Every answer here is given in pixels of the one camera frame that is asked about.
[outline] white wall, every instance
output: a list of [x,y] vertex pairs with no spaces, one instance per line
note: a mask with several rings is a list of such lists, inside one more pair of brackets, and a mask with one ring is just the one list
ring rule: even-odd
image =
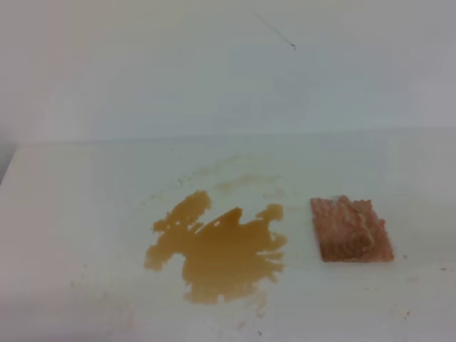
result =
[[2,0],[0,128],[39,143],[456,125],[454,13],[454,0]]

